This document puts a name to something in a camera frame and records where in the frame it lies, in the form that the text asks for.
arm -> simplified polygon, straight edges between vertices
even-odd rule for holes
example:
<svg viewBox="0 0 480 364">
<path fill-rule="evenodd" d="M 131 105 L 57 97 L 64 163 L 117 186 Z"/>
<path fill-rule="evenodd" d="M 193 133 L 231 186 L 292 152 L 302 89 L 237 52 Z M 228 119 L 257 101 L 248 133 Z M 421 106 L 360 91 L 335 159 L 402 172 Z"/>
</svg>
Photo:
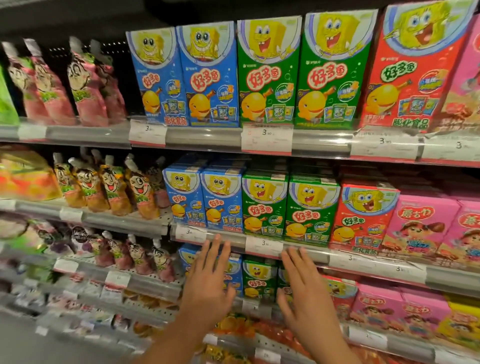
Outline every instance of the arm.
<svg viewBox="0 0 480 364">
<path fill-rule="evenodd" d="M 292 247 L 283 251 L 282 261 L 290 277 L 294 309 L 283 290 L 278 290 L 277 303 L 299 342 L 317 363 L 361 364 L 343 339 L 327 283 L 305 248 L 300 254 Z"/>
<path fill-rule="evenodd" d="M 223 276 L 230 256 L 230 242 L 225 242 L 218 263 L 221 237 L 215 236 L 212 248 L 206 241 L 186 278 L 183 298 L 175 322 L 156 338 L 150 348 L 133 364 L 187 364 L 204 336 L 224 318 L 235 299 L 229 285 L 223 292 Z"/>
</svg>

left hand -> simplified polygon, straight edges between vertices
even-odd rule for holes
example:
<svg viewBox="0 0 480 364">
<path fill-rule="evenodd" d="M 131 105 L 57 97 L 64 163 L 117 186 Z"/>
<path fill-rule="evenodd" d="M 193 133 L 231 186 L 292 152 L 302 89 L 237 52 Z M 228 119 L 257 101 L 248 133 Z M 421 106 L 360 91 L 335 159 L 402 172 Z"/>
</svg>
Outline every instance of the left hand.
<svg viewBox="0 0 480 364">
<path fill-rule="evenodd" d="M 222 253 L 214 269 L 221 240 L 220 234 L 217 234 L 210 249 L 208 240 L 203 244 L 186 278 L 177 315 L 177 318 L 186 317 L 191 325 L 195 325 L 193 329 L 204 334 L 229 313 L 236 296 L 236 291 L 231 285 L 228 285 L 227 292 L 223 292 L 224 272 L 230 257 L 229 241 L 223 244 Z"/>
</svg>

pink jelly pouch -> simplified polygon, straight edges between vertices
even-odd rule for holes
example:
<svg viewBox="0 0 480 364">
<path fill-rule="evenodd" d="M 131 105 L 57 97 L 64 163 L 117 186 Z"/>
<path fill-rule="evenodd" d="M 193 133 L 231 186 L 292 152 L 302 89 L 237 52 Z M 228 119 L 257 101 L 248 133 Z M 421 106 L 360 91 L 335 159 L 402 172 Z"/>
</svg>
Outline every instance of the pink jelly pouch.
<svg viewBox="0 0 480 364">
<path fill-rule="evenodd" d="M 25 44 L 32 54 L 35 84 L 50 118 L 57 125 L 75 125 L 77 120 L 59 77 L 45 63 L 40 47 L 33 39 L 25 39 Z"/>
<path fill-rule="evenodd" d="M 71 36 L 73 60 L 69 64 L 68 80 L 83 126 L 108 126 L 107 107 L 100 93 L 102 82 L 96 73 L 95 58 L 82 52 L 80 40 Z"/>
<path fill-rule="evenodd" d="M 126 120 L 127 110 L 125 101 L 118 87 L 118 80 L 114 76 L 113 63 L 110 57 L 102 54 L 100 42 L 92 39 L 90 51 L 98 61 L 97 73 L 102 81 L 100 92 L 107 107 L 110 124 L 118 124 Z"/>
<path fill-rule="evenodd" d="M 23 94 L 25 112 L 29 121 L 40 125 L 55 124 L 38 93 L 31 59 L 18 57 L 17 49 L 12 43 L 2 42 L 2 45 L 10 61 L 8 72 L 13 83 Z"/>
</svg>

pink snack box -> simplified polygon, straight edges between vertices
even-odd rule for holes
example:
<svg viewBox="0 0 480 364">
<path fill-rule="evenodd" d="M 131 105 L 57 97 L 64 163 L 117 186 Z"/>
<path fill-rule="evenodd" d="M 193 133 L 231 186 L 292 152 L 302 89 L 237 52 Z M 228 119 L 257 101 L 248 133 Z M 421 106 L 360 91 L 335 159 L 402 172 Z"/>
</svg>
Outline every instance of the pink snack box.
<svg viewBox="0 0 480 364">
<path fill-rule="evenodd" d="M 450 314 L 448 302 L 433 291 L 400 288 L 405 333 L 429 339 L 435 337 L 438 324 Z"/>
<path fill-rule="evenodd" d="M 365 326 L 403 331 L 401 324 L 402 295 L 395 289 L 358 284 L 357 298 L 350 318 Z"/>
<path fill-rule="evenodd" d="M 459 208 L 444 194 L 401 190 L 379 255 L 434 255 Z"/>
<path fill-rule="evenodd" d="M 480 198 L 458 200 L 460 209 L 437 251 L 437 259 L 480 266 Z"/>
<path fill-rule="evenodd" d="M 478 91 L 480 90 L 480 17 L 471 21 L 471 31 L 465 39 L 465 49 L 456 67 L 442 113 L 432 123 L 429 131 L 447 131 L 478 128 L 480 114 Z"/>
</svg>

hand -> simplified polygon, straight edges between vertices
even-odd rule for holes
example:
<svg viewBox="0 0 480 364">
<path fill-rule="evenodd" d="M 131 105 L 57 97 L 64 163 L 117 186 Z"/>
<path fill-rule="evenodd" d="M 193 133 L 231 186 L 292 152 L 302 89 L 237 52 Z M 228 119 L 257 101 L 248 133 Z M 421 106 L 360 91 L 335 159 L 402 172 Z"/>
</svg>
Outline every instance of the hand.
<svg viewBox="0 0 480 364">
<path fill-rule="evenodd" d="M 282 252 L 282 261 L 293 292 L 292 310 L 284 291 L 278 290 L 277 303 L 285 323 L 318 363 L 325 362 L 334 347 L 345 344 L 327 282 L 305 248 L 300 248 L 299 255 L 289 247 L 288 253 Z"/>
<path fill-rule="evenodd" d="M 222 253 L 215 267 L 221 236 L 217 234 L 210 249 L 207 240 L 200 254 L 192 264 L 183 288 L 183 297 L 177 318 L 187 318 L 194 328 L 203 333 L 202 337 L 214 328 L 215 324 L 230 311 L 236 291 L 229 285 L 223 292 L 224 272 L 230 257 L 230 242 L 223 244 Z"/>
</svg>

